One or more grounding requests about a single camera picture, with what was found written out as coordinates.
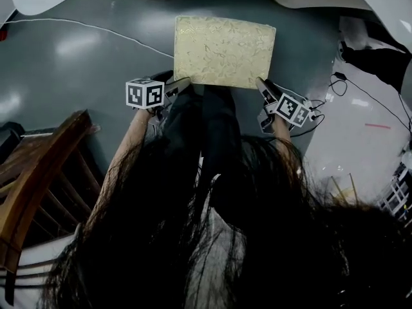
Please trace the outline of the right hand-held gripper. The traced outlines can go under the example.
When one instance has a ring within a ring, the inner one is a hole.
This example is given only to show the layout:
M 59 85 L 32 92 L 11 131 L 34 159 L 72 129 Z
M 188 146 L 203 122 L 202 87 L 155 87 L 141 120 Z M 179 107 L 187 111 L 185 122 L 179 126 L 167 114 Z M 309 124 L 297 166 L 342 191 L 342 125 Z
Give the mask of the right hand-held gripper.
M 262 133 L 273 134 L 272 122 L 275 115 L 279 115 L 292 127 L 303 127 L 308 119 L 309 110 L 302 103 L 287 94 L 283 94 L 270 79 L 263 80 L 261 77 L 257 77 L 255 83 L 265 101 L 263 109 L 257 116 Z

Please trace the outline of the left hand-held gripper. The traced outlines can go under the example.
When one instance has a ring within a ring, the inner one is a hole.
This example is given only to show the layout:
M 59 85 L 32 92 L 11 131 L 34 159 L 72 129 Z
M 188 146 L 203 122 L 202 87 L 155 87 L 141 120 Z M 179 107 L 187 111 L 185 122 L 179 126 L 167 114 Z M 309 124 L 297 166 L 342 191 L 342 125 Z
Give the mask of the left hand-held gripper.
M 166 84 L 173 75 L 173 70 L 167 70 L 151 75 L 149 79 L 134 79 L 126 82 L 126 105 L 131 108 L 151 110 L 153 113 L 165 108 L 165 96 L 175 96 L 191 85 L 189 77 Z

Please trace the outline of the person's black trousers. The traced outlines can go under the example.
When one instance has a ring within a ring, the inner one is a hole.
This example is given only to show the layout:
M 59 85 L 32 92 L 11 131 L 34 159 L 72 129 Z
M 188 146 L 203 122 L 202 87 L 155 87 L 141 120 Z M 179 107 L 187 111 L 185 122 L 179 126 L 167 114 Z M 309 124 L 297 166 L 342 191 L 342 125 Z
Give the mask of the person's black trousers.
M 192 85 L 185 88 L 172 105 L 164 137 L 194 164 L 203 156 L 201 184 L 209 185 L 217 174 L 227 173 L 241 157 L 241 133 L 230 89 L 205 85 L 199 94 Z

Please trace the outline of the person's left forearm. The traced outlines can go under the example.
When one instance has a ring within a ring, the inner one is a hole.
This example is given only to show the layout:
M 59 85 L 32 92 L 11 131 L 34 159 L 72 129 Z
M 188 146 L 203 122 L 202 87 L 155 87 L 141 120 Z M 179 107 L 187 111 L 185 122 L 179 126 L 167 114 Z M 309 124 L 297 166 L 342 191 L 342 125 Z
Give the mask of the person's left forearm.
M 84 232 L 88 232 L 93 228 L 98 215 L 103 211 L 103 207 L 110 201 L 122 171 L 126 169 L 127 164 L 138 156 L 152 116 L 151 110 L 137 110 L 109 165 L 96 205 L 83 228 Z

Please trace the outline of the cream upholstered stool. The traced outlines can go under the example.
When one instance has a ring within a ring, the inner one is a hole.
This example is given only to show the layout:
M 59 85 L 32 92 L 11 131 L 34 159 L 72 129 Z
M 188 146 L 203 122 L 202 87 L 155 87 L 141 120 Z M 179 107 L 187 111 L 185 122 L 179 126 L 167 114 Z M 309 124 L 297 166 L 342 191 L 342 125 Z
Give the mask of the cream upholstered stool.
M 222 17 L 179 16 L 174 33 L 174 80 L 256 89 L 270 70 L 276 28 Z

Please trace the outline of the white metal rack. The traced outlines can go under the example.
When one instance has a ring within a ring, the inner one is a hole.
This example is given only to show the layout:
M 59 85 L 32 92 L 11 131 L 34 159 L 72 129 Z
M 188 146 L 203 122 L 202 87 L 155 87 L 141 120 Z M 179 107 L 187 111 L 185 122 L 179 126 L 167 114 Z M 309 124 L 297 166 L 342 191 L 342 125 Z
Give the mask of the white metal rack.
M 381 192 L 379 207 L 404 224 L 412 224 L 412 172 L 400 163 L 389 185 Z

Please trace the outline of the white ribbed platform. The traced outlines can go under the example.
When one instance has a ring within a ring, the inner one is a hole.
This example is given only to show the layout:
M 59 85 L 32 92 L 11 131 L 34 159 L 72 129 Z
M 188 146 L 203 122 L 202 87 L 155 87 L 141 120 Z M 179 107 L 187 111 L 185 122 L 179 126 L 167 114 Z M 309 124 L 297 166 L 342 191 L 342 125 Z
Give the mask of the white ribbed platform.
M 71 243 L 70 234 L 23 249 L 14 285 L 14 303 L 6 302 L 6 270 L 0 268 L 0 309 L 36 309 L 54 260 Z

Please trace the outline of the person's right forearm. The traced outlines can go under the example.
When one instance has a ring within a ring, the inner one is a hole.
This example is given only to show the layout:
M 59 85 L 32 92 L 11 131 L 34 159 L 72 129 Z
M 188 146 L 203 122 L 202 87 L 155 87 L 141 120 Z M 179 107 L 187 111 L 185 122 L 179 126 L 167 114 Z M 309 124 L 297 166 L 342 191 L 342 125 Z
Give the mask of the person's right forearm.
M 274 120 L 272 122 L 272 130 L 276 138 L 291 142 L 289 126 L 287 122 L 279 115 L 275 115 L 274 117 Z

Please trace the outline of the person's white blouse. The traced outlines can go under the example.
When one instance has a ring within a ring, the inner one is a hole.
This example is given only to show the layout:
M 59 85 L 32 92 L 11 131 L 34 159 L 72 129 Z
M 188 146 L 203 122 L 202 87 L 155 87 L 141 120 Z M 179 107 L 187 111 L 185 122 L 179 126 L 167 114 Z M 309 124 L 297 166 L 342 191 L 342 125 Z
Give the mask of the person's white blouse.
M 242 233 L 211 211 L 206 233 L 196 249 L 184 309 L 229 309 L 233 284 L 244 256 Z

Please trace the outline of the dark wooden slatted chair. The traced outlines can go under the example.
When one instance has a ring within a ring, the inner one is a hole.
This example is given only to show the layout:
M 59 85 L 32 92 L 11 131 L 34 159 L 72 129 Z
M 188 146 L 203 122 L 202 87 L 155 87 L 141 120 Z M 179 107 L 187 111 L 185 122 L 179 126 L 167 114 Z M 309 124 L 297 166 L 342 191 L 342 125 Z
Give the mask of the dark wooden slatted chair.
M 87 220 L 103 181 L 85 141 L 97 129 L 88 111 L 76 111 L 50 135 L 24 139 L 0 164 L 0 269 L 15 273 L 24 247 Z

